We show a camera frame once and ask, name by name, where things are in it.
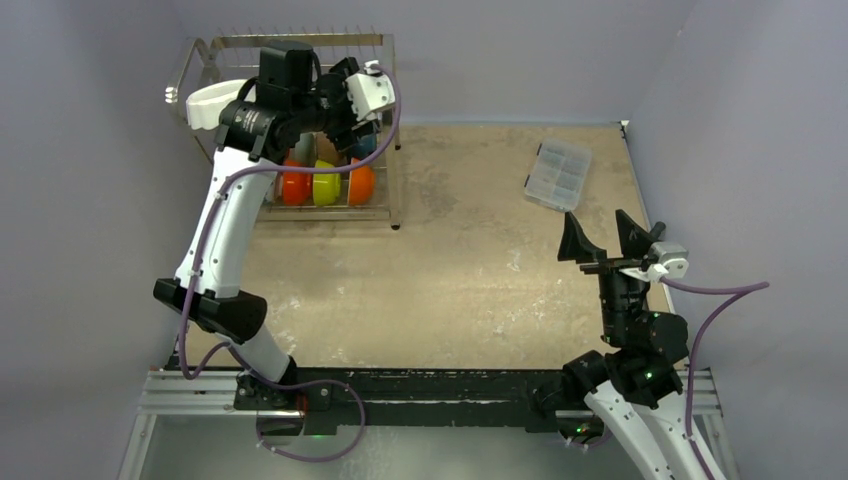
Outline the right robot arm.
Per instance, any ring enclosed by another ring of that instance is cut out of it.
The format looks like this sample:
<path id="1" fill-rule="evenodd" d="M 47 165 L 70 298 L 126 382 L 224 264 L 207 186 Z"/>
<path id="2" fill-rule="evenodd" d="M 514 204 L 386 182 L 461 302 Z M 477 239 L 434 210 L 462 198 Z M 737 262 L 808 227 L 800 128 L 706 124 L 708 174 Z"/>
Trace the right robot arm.
<path id="1" fill-rule="evenodd" d="M 663 223 L 646 230 L 623 210 L 615 216 L 618 257 L 594 245 L 573 213 L 565 215 L 557 257 L 597 278 L 602 340 L 613 350 L 565 364 L 563 397 L 599 417 L 644 478 L 722 479 L 692 419 L 694 389 L 676 370 L 689 355 L 688 324 L 647 306 L 652 284 L 686 274 L 688 252 L 664 240 Z"/>

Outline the white fluted bowl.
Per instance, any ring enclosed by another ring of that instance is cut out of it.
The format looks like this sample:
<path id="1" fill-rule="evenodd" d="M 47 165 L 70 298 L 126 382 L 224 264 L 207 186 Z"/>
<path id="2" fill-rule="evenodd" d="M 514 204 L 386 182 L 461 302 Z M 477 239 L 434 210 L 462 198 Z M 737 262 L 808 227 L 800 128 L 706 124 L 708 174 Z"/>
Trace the white fluted bowl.
<path id="1" fill-rule="evenodd" d="M 238 99 L 239 92 L 247 82 L 247 79 L 218 82 L 190 94 L 185 102 L 189 128 L 193 131 L 217 129 L 222 111 Z"/>

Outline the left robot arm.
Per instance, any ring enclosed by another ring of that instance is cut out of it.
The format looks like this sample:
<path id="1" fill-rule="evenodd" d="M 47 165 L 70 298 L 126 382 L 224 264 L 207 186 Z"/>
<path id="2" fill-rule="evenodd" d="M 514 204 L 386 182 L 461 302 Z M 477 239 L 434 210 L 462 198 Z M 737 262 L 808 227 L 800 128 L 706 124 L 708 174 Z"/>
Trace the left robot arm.
<path id="1" fill-rule="evenodd" d="M 199 221 L 176 271 L 154 284 L 154 298 L 179 315 L 175 351 L 188 380 L 206 362 L 190 365 L 191 326 L 214 335 L 259 385 L 272 408 L 297 399 L 301 383 L 292 356 L 266 325 L 267 301 L 245 291 L 243 264 L 266 194 L 299 138 L 323 133 L 346 150 L 380 128 L 384 112 L 398 116 L 401 92 L 394 72 L 377 60 L 347 57 L 323 69 L 314 49 L 274 41 L 260 51 L 257 73 L 192 93 L 186 119 L 194 130 L 214 132 L 213 172 Z"/>

